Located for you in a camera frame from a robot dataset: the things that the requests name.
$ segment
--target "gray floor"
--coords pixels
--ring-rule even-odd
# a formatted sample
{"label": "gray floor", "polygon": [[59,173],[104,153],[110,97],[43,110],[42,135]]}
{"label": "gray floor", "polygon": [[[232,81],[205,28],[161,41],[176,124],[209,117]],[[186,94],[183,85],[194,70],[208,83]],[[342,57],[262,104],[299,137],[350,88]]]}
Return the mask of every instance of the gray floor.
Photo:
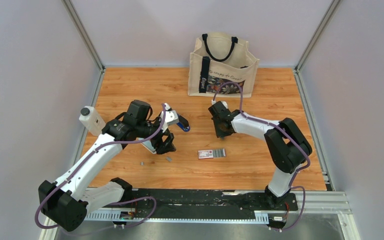
{"label": "gray floor", "polygon": [[[289,215],[288,222],[295,221]],[[89,233],[111,226],[110,222],[85,221],[73,231],[74,234]],[[215,224],[215,223],[157,223],[148,222],[126,229],[108,229],[83,237],[67,236],[59,232],[58,240],[343,240],[337,215],[304,214],[294,229],[285,232],[268,230],[264,225],[255,224]]]}

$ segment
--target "wooden table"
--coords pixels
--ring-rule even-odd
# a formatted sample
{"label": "wooden table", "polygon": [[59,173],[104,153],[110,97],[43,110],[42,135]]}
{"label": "wooden table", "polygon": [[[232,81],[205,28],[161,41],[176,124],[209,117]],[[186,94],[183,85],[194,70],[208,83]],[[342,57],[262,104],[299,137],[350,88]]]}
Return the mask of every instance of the wooden table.
{"label": "wooden table", "polygon": [[[102,169],[91,187],[102,186],[115,177],[134,188],[263,190],[266,187],[275,170],[266,143],[239,133],[224,140],[217,138],[208,111],[211,98],[188,96],[188,73],[188,68],[106,69],[96,103],[104,121],[127,111],[130,102],[138,99],[151,104],[152,119],[162,110],[161,103],[170,104],[189,121],[191,130],[183,132],[176,125],[170,126],[176,152],[156,155],[141,144],[128,145]],[[239,98],[217,100],[227,101],[231,110],[239,107]],[[294,185],[326,190],[291,69],[258,69],[252,97],[244,98],[243,110],[269,120],[292,118],[313,146],[311,166],[298,174]],[[83,153],[95,140],[95,136],[87,135]],[[225,148],[227,157],[198,159],[198,150],[218,148]]]}

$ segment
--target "black strap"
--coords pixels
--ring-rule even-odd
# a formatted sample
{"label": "black strap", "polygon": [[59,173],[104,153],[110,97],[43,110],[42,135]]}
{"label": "black strap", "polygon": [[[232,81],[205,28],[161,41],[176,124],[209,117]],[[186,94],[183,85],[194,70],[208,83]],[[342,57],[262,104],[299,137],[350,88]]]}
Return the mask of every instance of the black strap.
{"label": "black strap", "polygon": [[202,40],[204,41],[206,52],[208,53],[208,55],[209,55],[214,61],[217,61],[217,62],[224,62],[224,61],[226,61],[226,60],[231,56],[231,54],[232,54],[232,52],[233,52],[233,48],[235,47],[235,44],[238,43],[238,38],[235,37],[235,36],[232,36],[232,39],[231,39],[231,40],[232,40],[232,45],[230,46],[229,54],[228,54],[225,58],[223,58],[223,59],[217,59],[217,58],[215,58],[215,57],[211,54],[210,49],[208,48],[207,37],[208,37],[208,34],[207,34],[207,33],[204,33],[204,34],[202,35]]}
{"label": "black strap", "polygon": [[199,79],[199,93],[204,94],[207,92],[208,86],[208,72],[210,71],[210,58],[205,56],[202,58],[201,78]]}

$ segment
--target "white backdrop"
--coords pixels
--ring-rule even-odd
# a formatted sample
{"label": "white backdrop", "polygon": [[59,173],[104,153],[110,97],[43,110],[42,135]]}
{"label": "white backdrop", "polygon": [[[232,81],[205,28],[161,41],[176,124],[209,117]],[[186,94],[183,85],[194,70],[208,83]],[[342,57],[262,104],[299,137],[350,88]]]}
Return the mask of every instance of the white backdrop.
{"label": "white backdrop", "polygon": [[195,38],[250,41],[261,66],[295,66],[331,0],[73,0],[105,65],[188,66]]}
{"label": "white backdrop", "polygon": [[302,76],[336,190],[361,239],[384,239],[384,1],[342,1]]}
{"label": "white backdrop", "polygon": [[38,187],[73,163],[99,74],[61,1],[0,1],[0,239],[38,239]]}

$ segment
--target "beige bag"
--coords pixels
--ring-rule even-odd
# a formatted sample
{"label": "beige bag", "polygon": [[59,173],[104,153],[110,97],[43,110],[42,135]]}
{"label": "beige bag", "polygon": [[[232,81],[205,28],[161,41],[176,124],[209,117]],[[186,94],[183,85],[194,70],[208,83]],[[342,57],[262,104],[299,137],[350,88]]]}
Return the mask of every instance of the beige bag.
{"label": "beige bag", "polygon": [[[189,96],[214,96],[226,82],[242,86],[243,96],[251,97],[260,60],[248,51],[248,42],[222,32],[203,34],[190,54]],[[225,85],[223,97],[240,97],[235,85]]]}

